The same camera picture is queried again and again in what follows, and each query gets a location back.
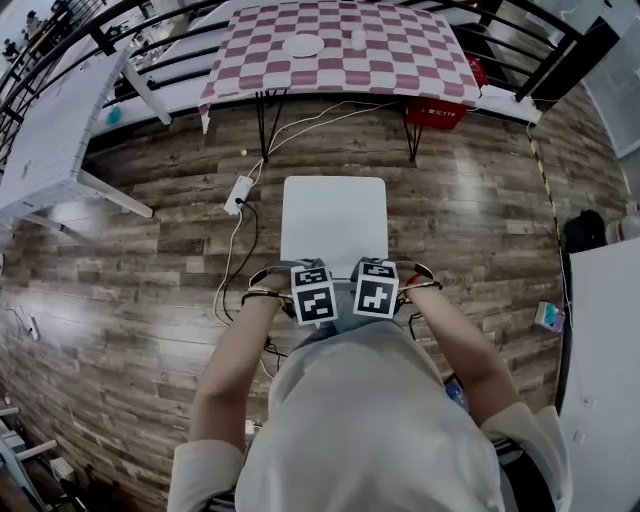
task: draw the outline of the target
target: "black and white marker cube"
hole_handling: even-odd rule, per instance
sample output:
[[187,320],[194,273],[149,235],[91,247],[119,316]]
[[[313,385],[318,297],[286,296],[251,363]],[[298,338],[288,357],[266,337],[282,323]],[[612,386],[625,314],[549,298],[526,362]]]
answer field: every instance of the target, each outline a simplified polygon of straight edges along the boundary
[[353,312],[356,315],[393,318],[398,282],[398,271],[392,261],[361,262]]
[[315,324],[338,318],[333,281],[326,267],[293,267],[291,291],[298,324]]

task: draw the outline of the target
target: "wooden floor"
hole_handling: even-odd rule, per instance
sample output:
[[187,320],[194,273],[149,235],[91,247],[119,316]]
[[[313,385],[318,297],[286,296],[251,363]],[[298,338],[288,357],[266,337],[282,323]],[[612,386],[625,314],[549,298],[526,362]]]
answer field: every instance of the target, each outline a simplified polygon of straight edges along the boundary
[[[280,126],[331,104],[285,106]],[[21,306],[17,312],[34,315],[41,333],[38,342],[18,337],[13,314],[2,317],[0,371],[21,420],[34,438],[57,439],[76,468],[90,463],[98,476],[118,480],[136,510],[165,507],[172,452],[186,438],[198,375],[223,331],[211,305],[236,222],[223,202],[259,155],[253,108],[218,112],[212,132],[203,139],[194,116],[90,149],[87,168],[153,207],[152,219],[107,201],[70,204],[50,212],[67,226],[63,233],[22,225],[4,242],[2,306]],[[582,89],[532,132],[561,221],[584,208],[605,220],[622,214],[622,174]],[[309,174],[382,178],[391,255],[429,265],[502,351],[527,401],[535,408],[552,402],[560,338],[532,319],[539,300],[560,303],[560,267],[523,127],[469,114],[453,131],[425,130],[415,164],[401,118],[390,109],[292,140],[272,156],[250,196],[260,241],[234,283],[232,309],[247,276],[278,259],[285,178]],[[248,218],[232,267],[253,236]],[[417,322],[416,330],[447,372],[425,327]],[[281,351],[303,335],[278,317],[273,337]],[[265,361],[275,371],[275,359]],[[259,370],[250,410],[258,421],[266,420],[269,382]]]

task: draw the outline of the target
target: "white t-shirt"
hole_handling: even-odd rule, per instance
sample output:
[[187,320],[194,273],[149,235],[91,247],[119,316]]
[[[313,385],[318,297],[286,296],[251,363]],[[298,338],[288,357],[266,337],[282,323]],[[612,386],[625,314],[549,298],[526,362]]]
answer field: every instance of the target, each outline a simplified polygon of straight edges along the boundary
[[223,441],[175,451],[169,512],[200,512],[235,487],[240,512],[503,511],[490,439],[526,448],[556,510],[571,479],[555,408],[512,405],[478,428],[431,359],[392,322],[293,352],[273,381],[269,421],[244,460]]

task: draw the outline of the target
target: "shirt sleeve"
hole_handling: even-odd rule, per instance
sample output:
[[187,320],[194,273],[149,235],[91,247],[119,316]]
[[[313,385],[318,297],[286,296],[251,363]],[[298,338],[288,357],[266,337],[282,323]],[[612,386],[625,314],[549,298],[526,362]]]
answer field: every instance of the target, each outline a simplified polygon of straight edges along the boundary
[[556,511],[567,512],[573,495],[569,454],[555,407],[533,414],[518,402],[486,420],[482,432],[492,441],[509,438],[531,457],[542,474]]
[[210,498],[235,487],[243,461],[243,453],[224,441],[204,439],[178,446],[167,512],[202,512]]

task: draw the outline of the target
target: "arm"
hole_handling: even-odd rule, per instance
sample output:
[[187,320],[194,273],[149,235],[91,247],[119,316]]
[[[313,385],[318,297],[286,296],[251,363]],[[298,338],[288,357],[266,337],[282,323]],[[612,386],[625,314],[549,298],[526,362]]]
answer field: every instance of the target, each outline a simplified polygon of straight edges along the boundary
[[244,452],[247,397],[279,299],[247,299],[198,381],[189,441],[218,439]]
[[423,314],[445,358],[464,386],[471,417],[478,426],[522,401],[507,365],[484,334],[435,288],[407,295]]

